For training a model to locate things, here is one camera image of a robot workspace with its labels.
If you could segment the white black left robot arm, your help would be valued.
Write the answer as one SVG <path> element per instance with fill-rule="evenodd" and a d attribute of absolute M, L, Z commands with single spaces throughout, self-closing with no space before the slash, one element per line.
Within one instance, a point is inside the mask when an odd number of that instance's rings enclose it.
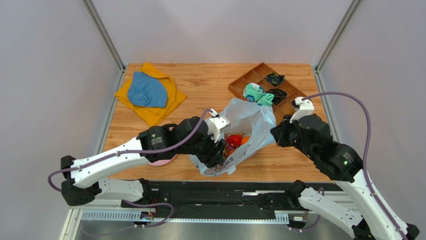
<path fill-rule="evenodd" d="M 64 181 L 61 195 L 69 206 L 82 206 L 96 199 L 121 200 L 147 205 L 155 202 L 149 181 L 117 180 L 109 176 L 139 165 L 192 155 L 208 168 L 224 163 L 225 140 L 221 134 L 230 127 L 224 116 L 207 119 L 194 116 L 179 124 L 152 126 L 130 141 L 95 156 L 61 158 Z"/>

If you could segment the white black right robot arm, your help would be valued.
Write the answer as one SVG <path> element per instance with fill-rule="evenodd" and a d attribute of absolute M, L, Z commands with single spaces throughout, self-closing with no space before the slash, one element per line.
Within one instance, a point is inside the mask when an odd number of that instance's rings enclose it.
<path fill-rule="evenodd" d="M 280 147 L 294 147 L 334 181 L 356 210 L 342 207 L 301 180 L 285 190 L 285 201 L 294 209 L 316 212 L 344 230 L 354 240 L 414 240 L 420 230 L 401 220 L 366 180 L 362 158 L 346 144 L 333 140 L 329 125 L 316 114 L 291 121 L 286 115 L 270 133 Z"/>

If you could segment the red yellow pear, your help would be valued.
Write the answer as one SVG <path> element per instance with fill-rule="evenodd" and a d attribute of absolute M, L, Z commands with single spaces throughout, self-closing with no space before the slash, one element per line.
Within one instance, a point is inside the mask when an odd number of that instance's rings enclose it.
<path fill-rule="evenodd" d="M 240 141 L 240 146 L 246 144 L 250 139 L 250 136 L 244 136 Z"/>

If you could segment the purple grapes bunch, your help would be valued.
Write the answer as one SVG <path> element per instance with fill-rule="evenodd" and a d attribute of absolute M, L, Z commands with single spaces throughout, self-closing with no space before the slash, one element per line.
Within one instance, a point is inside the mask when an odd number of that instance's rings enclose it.
<path fill-rule="evenodd" d="M 223 150 L 223 158 L 226 160 L 228 156 L 232 154 L 234 151 L 235 151 L 235 148 L 229 143 L 226 143 L 225 148 Z"/>

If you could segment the light blue plastic bag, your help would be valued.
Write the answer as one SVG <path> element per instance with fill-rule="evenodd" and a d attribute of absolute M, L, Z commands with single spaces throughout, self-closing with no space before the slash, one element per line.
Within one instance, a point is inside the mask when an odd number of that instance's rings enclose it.
<path fill-rule="evenodd" d="M 221 133 L 221 139 L 224 139 L 225 135 L 231 136 L 232 134 L 242 134 L 244 137 L 248 136 L 249 139 L 233 153 L 229 154 L 223 163 L 215 167 L 207 167 L 200 161 L 199 157 L 190 155 L 189 160 L 191 163 L 205 177 L 216 177 L 225 173 L 231 175 L 238 164 L 253 157 L 257 151 L 275 142 L 270 130 L 277 123 L 271 106 L 260 106 L 255 102 L 232 98 L 219 114 L 230 122 L 230 127 Z"/>

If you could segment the red strawberry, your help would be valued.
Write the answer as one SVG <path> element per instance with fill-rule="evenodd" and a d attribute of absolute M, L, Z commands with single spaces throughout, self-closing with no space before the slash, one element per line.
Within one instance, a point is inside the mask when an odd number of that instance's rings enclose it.
<path fill-rule="evenodd" d="M 241 145 L 242 140 L 243 140 L 243 135 L 242 134 L 232 134 L 232 135 L 229 135 L 226 138 L 226 142 L 233 149 L 238 148 Z"/>

